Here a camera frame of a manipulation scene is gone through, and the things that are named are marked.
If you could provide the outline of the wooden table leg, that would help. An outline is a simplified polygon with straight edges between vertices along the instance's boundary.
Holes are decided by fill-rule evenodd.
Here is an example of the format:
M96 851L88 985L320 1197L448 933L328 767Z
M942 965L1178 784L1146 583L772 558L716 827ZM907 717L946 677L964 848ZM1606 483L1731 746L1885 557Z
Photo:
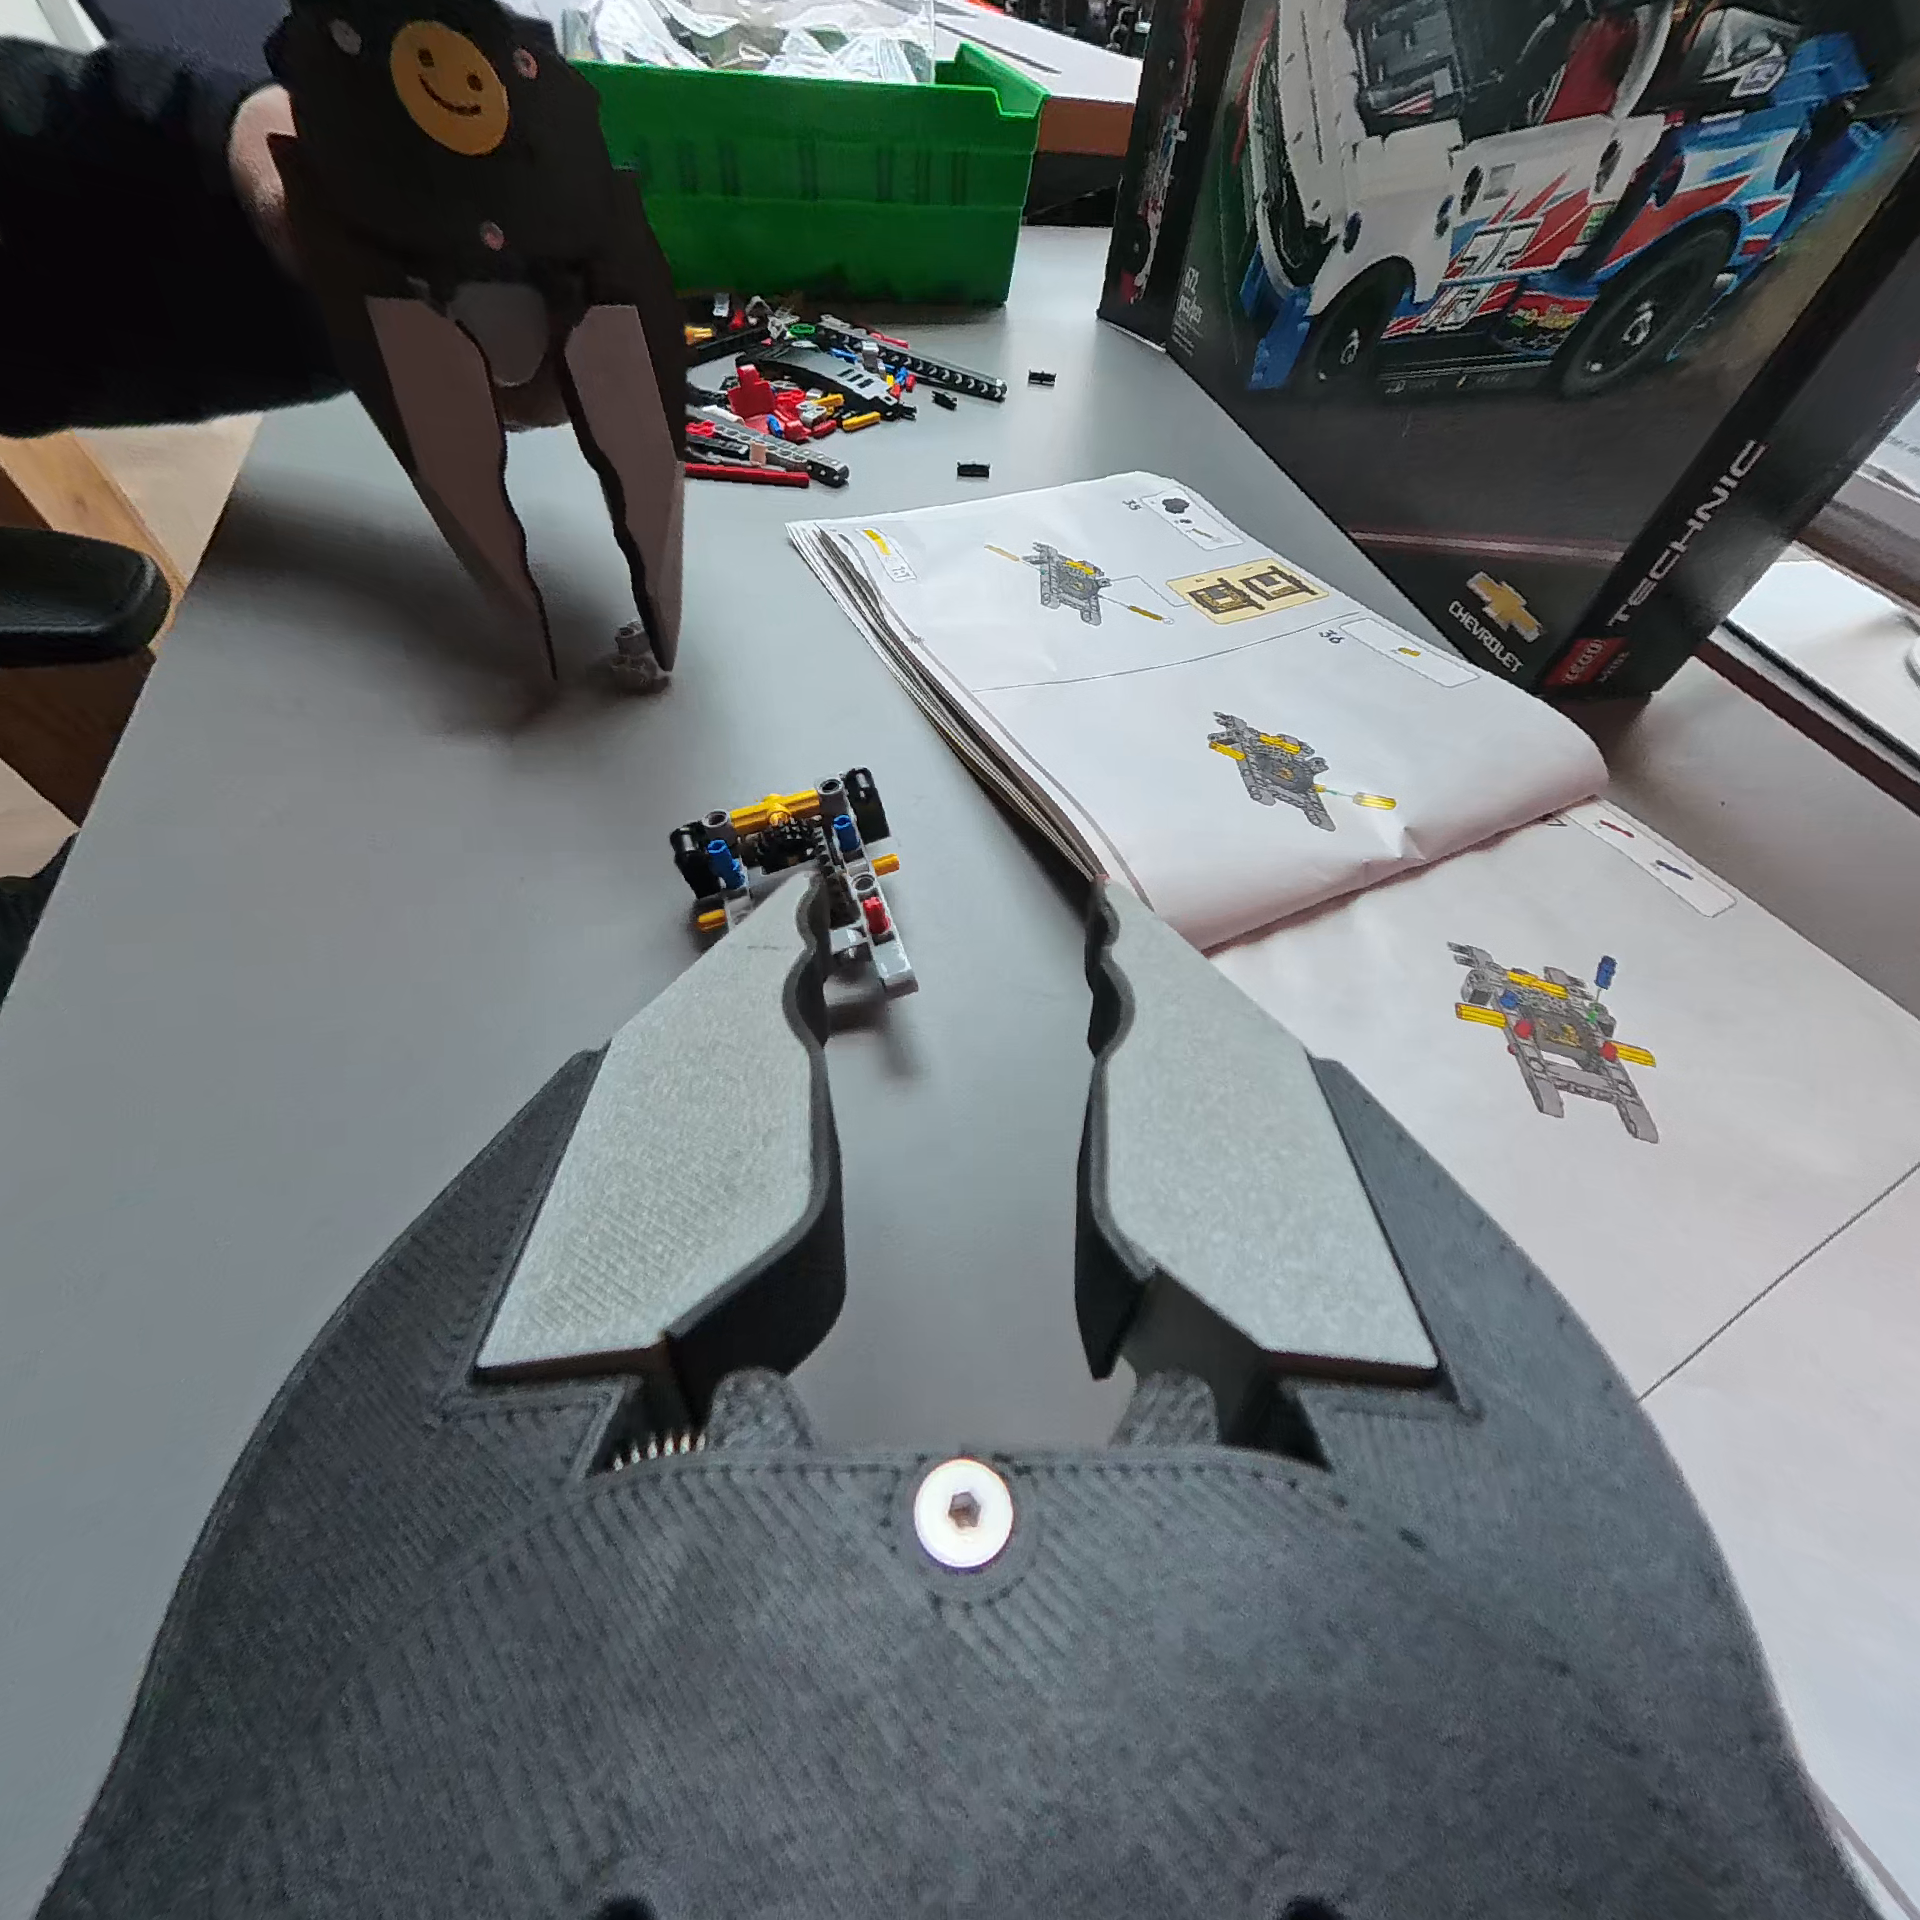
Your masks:
M74 825L85 825L156 650L100 664L3 670L3 762Z

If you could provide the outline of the grey yellow lego assembly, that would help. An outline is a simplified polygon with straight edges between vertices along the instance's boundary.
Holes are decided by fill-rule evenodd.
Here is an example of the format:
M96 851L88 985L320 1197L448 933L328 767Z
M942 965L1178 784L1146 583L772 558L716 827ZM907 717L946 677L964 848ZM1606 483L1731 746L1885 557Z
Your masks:
M802 877L823 913L821 955L829 978L870 984L890 1002L920 987L890 898L900 847L868 768L852 767L814 786L712 807L674 827L668 847L692 894L687 929L700 944L716 944L780 883ZM886 903L892 931L885 939L867 931L858 909L862 894L879 894Z

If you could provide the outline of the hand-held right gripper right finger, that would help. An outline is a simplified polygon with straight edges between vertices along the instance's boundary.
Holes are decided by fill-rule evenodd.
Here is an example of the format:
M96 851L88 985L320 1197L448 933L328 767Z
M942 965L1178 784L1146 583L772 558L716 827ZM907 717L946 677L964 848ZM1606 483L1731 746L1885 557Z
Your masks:
M1309 1051L1119 885L1091 903L1087 985L1072 1302L1091 1375L1432 1382Z

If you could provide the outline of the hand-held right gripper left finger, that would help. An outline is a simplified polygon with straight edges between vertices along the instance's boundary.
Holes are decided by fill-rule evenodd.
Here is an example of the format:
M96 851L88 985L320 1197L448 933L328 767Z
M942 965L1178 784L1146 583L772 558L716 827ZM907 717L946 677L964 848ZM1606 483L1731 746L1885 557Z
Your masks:
M826 888L782 881L612 1035L475 1357L487 1382L790 1376L847 1295Z

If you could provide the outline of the open lego instruction booklet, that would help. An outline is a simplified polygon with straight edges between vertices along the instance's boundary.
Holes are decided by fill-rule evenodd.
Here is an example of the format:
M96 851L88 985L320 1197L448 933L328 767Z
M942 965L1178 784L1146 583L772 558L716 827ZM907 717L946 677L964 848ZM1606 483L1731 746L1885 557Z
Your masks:
M1916 1018L1603 797L1563 717L1142 471L805 519L1087 877L1351 1070L1568 1298L1916 1914Z

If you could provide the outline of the white rounded plastic object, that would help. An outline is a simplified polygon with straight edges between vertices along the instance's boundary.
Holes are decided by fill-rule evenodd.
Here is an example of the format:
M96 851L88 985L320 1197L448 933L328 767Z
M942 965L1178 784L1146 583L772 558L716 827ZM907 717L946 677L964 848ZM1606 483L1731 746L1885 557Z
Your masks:
M1918 746L1918 621L1822 558L1790 549L1725 624L1855 720Z

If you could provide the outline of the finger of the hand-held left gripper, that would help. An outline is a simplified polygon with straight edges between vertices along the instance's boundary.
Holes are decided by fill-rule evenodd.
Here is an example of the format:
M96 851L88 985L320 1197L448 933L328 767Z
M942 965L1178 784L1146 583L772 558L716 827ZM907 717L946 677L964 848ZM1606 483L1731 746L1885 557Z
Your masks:
M683 614L683 447L668 421L637 310L584 310L559 351L559 387L595 471L643 621L674 667Z
M559 664L520 519L507 491L507 429L490 362L451 315L411 298L368 298L378 362L400 423L402 465L493 614Z

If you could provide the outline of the pile of loose lego pieces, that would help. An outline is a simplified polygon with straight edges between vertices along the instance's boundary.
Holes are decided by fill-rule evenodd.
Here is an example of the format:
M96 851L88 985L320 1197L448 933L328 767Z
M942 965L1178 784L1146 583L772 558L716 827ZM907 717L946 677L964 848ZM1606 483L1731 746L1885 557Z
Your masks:
M967 369L831 314L805 315L765 301L718 295L683 321L687 473L790 477L839 489L847 467L834 448L877 426L957 413L964 400L1005 402L1000 375Z

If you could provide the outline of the clear plastic bags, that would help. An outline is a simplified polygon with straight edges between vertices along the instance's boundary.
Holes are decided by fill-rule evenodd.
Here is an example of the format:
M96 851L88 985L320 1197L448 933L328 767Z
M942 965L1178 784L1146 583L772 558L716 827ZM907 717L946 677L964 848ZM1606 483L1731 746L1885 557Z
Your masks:
M566 58L783 81L931 86L938 7L900 3L542 6Z

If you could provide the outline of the green plastic bin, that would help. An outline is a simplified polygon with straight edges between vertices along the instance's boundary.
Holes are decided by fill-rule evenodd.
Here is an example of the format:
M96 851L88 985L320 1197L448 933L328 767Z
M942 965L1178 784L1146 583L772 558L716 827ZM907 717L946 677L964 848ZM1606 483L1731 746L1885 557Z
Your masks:
M1008 298L1047 91L987 50L932 86L578 70L680 298Z

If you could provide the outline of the white table with wooden edge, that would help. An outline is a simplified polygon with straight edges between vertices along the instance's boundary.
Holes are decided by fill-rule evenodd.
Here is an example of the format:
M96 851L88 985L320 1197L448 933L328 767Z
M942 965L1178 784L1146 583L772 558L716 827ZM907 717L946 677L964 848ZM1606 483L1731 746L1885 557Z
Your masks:
M1132 145L1142 63L997 7L938 3L942 41L970 41L1042 87L1039 153L1123 161Z

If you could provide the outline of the person's left forearm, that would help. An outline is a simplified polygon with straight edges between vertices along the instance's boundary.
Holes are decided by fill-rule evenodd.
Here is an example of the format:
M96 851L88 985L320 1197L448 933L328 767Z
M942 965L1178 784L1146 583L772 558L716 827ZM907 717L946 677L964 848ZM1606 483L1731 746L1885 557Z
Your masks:
M267 86L110 41L3 43L3 432L179 426L344 392L226 163Z

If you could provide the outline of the lego set car box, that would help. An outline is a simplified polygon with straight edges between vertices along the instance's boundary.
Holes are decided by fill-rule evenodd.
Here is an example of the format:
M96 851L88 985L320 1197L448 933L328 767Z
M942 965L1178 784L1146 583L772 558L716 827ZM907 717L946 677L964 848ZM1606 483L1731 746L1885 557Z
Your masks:
M1918 6L1157 6L1099 315L1453 648L1662 689L1916 406Z

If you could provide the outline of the person's left hand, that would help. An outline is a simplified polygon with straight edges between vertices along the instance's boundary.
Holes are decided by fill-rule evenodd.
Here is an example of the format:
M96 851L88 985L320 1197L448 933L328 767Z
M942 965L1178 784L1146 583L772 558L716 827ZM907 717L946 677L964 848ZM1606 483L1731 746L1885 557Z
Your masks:
M260 245L291 280L302 278L286 211L277 143L296 136L291 97L280 86L254 89L235 110L226 138L230 186Z

